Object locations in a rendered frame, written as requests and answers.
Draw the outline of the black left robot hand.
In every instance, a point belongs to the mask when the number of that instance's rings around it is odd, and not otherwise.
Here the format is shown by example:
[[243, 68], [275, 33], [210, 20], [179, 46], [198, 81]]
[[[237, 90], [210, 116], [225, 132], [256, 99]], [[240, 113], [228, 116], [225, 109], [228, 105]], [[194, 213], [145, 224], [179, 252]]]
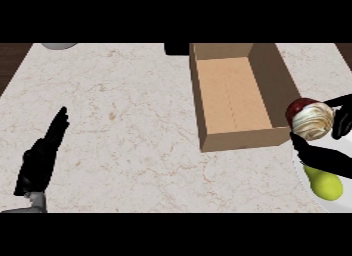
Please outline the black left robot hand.
[[46, 190], [55, 167], [57, 152], [69, 125], [67, 108], [63, 107], [54, 117], [45, 137], [35, 142], [33, 147], [24, 152], [14, 190], [15, 196]]

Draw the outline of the cream frosted cupcake red wrapper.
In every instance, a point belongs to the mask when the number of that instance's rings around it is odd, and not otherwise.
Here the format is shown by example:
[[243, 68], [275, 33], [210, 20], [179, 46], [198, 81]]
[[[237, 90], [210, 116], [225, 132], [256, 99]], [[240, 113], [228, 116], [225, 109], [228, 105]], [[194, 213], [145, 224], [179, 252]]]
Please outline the cream frosted cupcake red wrapper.
[[333, 129], [334, 110], [324, 102], [299, 98], [287, 108], [286, 118], [293, 133], [305, 140], [314, 141], [321, 139]]

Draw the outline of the brown cardboard box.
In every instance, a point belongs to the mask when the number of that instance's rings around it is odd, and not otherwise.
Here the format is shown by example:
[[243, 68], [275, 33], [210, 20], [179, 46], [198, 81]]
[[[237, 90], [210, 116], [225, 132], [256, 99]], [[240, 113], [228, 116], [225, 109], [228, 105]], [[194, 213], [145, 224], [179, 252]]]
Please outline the brown cardboard box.
[[290, 139], [286, 111], [300, 97], [274, 43], [190, 45], [200, 149], [281, 145]]

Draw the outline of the white plate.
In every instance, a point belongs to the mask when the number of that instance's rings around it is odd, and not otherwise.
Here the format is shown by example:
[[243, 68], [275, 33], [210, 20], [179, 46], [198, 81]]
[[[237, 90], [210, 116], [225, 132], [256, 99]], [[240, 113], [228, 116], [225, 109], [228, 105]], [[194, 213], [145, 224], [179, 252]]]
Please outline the white plate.
[[[330, 148], [334, 150], [339, 150], [342, 153], [345, 153], [349, 157], [352, 157], [352, 131], [346, 136], [343, 136], [339, 140], [334, 140], [331, 137], [331, 134], [327, 134], [325, 137], [321, 139], [311, 141], [311, 145]], [[300, 182], [303, 184], [305, 190], [308, 191], [309, 196], [315, 200], [315, 202], [320, 204], [320, 206], [328, 211], [328, 212], [352, 212], [352, 179], [340, 177], [340, 181], [343, 184], [343, 195], [342, 197], [334, 201], [327, 201], [321, 199], [312, 189], [311, 189], [311, 183], [309, 178], [305, 173], [303, 164], [300, 162], [297, 151], [293, 150], [293, 164], [294, 164], [294, 170], [300, 179]]]

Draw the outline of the grey round object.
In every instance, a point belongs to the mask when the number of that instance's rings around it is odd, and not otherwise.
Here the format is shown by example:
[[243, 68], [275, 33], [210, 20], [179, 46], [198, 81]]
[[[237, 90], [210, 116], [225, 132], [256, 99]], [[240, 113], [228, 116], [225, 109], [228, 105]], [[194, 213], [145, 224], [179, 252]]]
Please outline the grey round object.
[[66, 50], [76, 46], [77, 43], [42, 43], [43, 47], [49, 50]]

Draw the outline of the black square object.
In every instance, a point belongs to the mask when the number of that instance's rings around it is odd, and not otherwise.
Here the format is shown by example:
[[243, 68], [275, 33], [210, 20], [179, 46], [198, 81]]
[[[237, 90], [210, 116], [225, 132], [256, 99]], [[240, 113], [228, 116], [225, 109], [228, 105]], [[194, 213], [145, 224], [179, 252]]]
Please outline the black square object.
[[169, 56], [188, 56], [190, 44], [188, 43], [166, 43], [164, 52]]

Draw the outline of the yellow-green pear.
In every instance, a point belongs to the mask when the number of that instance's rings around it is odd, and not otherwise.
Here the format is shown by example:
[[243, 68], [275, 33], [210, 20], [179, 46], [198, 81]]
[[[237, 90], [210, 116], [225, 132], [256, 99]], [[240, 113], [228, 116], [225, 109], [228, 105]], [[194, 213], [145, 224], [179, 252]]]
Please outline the yellow-green pear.
[[336, 201], [343, 195], [343, 184], [339, 176], [309, 166], [303, 166], [303, 169], [315, 195], [327, 201]]

